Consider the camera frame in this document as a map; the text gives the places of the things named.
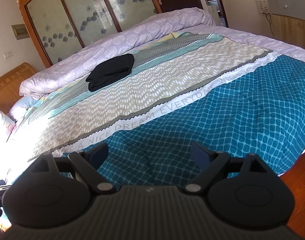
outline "black cable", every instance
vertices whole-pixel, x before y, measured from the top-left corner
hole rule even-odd
[[[270,14],[269,19],[268,19],[268,16],[267,16],[267,14],[266,14],[266,13],[265,13],[265,15],[266,15],[266,19],[267,19],[267,21],[269,22],[270,31],[271,31],[271,34],[272,34],[272,36],[273,36],[273,32],[272,32],[272,29],[271,29],[271,24],[272,24],[272,22],[271,22],[271,14]]]

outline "frosted glass panel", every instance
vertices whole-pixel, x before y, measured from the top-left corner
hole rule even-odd
[[[28,10],[53,64],[82,49],[60,0],[32,0]]]
[[[152,0],[109,1],[123,31],[157,13]]]
[[[85,46],[117,33],[103,0],[64,0]]]

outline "wall socket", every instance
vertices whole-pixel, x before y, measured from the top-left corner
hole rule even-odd
[[[12,51],[8,51],[8,52],[4,53],[4,58],[8,59],[8,58],[12,57],[13,55],[14,54],[12,53]]]

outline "white pillow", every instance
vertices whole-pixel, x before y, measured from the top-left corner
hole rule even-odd
[[[8,140],[15,126],[14,121],[0,111],[0,144]]]
[[[28,108],[32,107],[38,100],[39,98],[33,96],[24,96],[13,105],[7,115],[17,122],[25,116]]]

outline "round silver screw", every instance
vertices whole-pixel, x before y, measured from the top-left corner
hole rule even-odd
[[[201,190],[201,186],[198,184],[188,184],[185,189],[189,192],[198,192]]]
[[[108,191],[113,188],[113,185],[109,182],[102,182],[97,185],[97,189],[101,191]]]

